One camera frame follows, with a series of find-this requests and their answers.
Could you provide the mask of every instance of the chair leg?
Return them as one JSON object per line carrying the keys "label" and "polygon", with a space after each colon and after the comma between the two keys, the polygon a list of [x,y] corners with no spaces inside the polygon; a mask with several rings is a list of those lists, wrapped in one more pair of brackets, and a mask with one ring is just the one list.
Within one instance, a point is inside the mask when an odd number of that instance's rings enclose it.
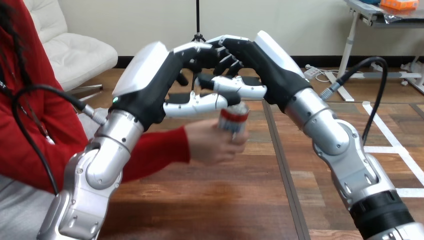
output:
{"label": "chair leg", "polygon": [[99,89],[100,91],[102,91],[103,85],[97,84],[97,85],[90,85],[90,86],[80,86],[70,90],[68,93],[70,93],[71,95],[74,95],[74,94],[80,94],[80,93],[84,93],[84,92],[88,92],[88,91],[96,90],[96,89]]}
{"label": "chair leg", "polygon": [[91,95],[88,95],[88,96],[86,96],[86,97],[80,98],[79,100],[84,102],[85,100],[90,99],[90,98],[92,98],[92,97],[94,97],[94,96],[97,96],[97,95],[99,95],[99,94],[101,94],[101,93],[102,93],[102,92],[101,92],[101,91],[99,91],[99,92],[93,93],[93,94],[91,94]]}

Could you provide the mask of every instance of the orange box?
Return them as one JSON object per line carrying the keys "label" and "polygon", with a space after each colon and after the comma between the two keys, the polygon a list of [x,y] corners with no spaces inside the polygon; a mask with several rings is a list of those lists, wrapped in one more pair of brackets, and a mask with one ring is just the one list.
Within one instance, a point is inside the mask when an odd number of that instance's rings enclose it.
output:
{"label": "orange box", "polygon": [[380,5],[397,10],[416,9],[419,0],[381,0]]}

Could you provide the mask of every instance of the gray pants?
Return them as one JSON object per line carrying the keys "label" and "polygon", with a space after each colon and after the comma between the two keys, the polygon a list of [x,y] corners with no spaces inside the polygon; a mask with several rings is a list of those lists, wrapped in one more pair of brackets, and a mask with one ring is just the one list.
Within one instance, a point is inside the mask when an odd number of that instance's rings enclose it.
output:
{"label": "gray pants", "polygon": [[[102,115],[107,109],[99,108]],[[99,127],[86,115],[78,115],[88,138]],[[55,196],[0,175],[0,240],[35,240]]]}

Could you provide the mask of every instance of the wooden floor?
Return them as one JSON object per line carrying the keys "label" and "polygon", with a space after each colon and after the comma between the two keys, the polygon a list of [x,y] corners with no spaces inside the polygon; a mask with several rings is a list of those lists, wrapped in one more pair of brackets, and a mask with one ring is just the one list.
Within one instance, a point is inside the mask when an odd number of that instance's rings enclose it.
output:
{"label": "wooden floor", "polygon": [[[108,108],[122,72],[111,69],[87,82],[104,85],[104,91],[87,102],[94,108]],[[255,76],[249,69],[240,73]],[[317,92],[328,86],[316,80],[311,84]],[[345,87],[355,101],[373,102],[379,84],[379,80],[352,79]],[[169,92],[189,91],[190,87],[174,84]],[[368,114],[361,103],[345,103],[338,94],[329,102],[339,118],[363,131]],[[424,111],[424,96],[411,85],[401,86],[399,79],[389,79],[382,102],[377,113],[424,169],[424,119],[409,105],[416,104]],[[298,239],[262,103],[248,104],[252,110],[247,125],[251,138],[244,154],[213,167],[173,164],[148,178],[123,184],[113,196],[99,239]],[[278,108],[271,109],[311,239],[361,239],[335,191],[328,167],[312,150],[311,140]],[[165,119],[149,131],[173,129],[216,116],[210,113]],[[391,146],[375,124],[366,145]],[[398,154],[373,155],[396,188],[424,188]],[[403,200],[415,220],[424,223],[424,199]]]}

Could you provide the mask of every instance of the white wall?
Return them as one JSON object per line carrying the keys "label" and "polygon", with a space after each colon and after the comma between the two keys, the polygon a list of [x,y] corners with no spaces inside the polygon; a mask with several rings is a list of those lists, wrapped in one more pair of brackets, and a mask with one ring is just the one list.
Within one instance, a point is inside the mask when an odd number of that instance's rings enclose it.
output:
{"label": "white wall", "polygon": [[[59,0],[69,32],[102,40],[120,56],[162,41],[169,49],[196,33],[195,0]],[[352,24],[343,0],[201,0],[206,39],[268,32],[290,55],[342,55]],[[371,29],[360,23],[352,55],[411,56],[424,29]]]}

